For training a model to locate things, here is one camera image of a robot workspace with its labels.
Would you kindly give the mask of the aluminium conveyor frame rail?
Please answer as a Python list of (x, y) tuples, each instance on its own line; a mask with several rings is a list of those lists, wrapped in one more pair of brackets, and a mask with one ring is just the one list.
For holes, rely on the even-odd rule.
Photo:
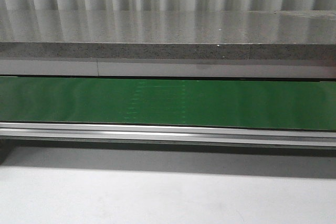
[(328, 131), (158, 125), (2, 122), (1, 138), (105, 143), (335, 147), (335, 133)]

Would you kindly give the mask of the green conveyor belt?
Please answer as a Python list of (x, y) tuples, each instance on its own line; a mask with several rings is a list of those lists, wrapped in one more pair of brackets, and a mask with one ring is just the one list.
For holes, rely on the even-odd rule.
[(335, 82), (1, 77), (1, 120), (335, 130)]

